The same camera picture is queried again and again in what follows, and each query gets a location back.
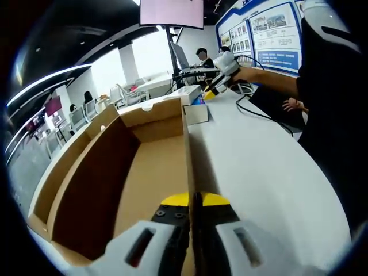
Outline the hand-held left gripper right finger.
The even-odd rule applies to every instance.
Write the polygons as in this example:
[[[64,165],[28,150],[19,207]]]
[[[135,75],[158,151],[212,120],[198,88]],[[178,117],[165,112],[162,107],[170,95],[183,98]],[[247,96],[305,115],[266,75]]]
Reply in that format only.
[[[283,275],[282,247],[275,237],[239,219],[225,197],[195,197],[197,275]]]

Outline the person's right hand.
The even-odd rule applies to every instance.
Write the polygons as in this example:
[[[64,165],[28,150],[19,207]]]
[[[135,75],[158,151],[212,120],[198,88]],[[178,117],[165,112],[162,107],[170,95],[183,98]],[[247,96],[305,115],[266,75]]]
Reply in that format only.
[[[239,67],[228,81],[228,86],[232,87],[239,82],[253,82],[256,80],[257,69],[252,67]]]

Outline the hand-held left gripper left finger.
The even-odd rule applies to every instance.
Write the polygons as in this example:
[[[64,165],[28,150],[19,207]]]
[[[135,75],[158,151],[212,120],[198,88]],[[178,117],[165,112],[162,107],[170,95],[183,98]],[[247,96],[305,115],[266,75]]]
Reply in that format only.
[[[150,220],[111,240],[89,275],[181,275],[189,232],[189,194],[169,196]]]

